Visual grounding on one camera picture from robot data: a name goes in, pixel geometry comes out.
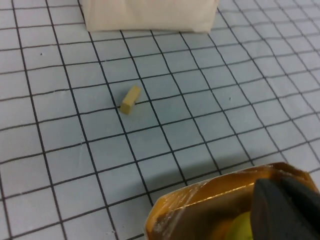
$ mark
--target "small yellow block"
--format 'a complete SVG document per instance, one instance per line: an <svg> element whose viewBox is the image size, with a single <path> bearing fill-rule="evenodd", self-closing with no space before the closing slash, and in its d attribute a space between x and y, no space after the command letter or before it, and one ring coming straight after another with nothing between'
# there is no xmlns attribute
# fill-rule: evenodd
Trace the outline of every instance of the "small yellow block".
<svg viewBox="0 0 320 240"><path fill-rule="evenodd" d="M126 94L125 98L123 99L120 111L124 114L130 114L132 107L135 105L139 95L141 92L141 88L138 86L133 86L128 93Z"/></svg>

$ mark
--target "plastic wrapper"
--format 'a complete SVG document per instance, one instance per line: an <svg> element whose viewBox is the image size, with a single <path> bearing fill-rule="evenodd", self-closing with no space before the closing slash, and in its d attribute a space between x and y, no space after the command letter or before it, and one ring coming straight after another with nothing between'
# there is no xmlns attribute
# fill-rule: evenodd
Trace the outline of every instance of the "plastic wrapper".
<svg viewBox="0 0 320 240"><path fill-rule="evenodd" d="M145 224L149 240L224 240L232 221L250 211L255 181L292 176L314 191L307 172L279 162L202 181L158 199Z"/></svg>
<svg viewBox="0 0 320 240"><path fill-rule="evenodd" d="M219 0L83 0L87 30L209 32Z"/></svg>

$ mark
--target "white fabric bag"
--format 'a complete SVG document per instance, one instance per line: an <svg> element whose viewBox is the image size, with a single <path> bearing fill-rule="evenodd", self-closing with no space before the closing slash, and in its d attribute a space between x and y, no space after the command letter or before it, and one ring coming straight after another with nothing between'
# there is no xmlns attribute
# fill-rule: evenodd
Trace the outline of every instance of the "white fabric bag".
<svg viewBox="0 0 320 240"><path fill-rule="evenodd" d="M209 32L219 0L83 0L87 30Z"/></svg>

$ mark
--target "white grid paper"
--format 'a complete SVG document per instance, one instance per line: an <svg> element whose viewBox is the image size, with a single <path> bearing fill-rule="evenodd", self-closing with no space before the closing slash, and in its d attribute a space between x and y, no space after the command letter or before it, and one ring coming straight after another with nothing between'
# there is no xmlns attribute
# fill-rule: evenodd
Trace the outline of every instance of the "white grid paper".
<svg viewBox="0 0 320 240"><path fill-rule="evenodd" d="M223 0L209 34L0 1L0 240L140 239L159 196L271 162L320 185L319 39L318 0Z"/></svg>

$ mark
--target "gold foil wrapper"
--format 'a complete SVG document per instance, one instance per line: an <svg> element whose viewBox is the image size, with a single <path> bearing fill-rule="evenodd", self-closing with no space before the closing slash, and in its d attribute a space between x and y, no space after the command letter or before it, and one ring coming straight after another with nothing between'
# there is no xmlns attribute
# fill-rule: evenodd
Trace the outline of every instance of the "gold foil wrapper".
<svg viewBox="0 0 320 240"><path fill-rule="evenodd" d="M145 223L149 240L224 240L232 221L250 211L255 181L292 176L318 189L307 172L284 162L248 168L186 186L158 199Z"/></svg>

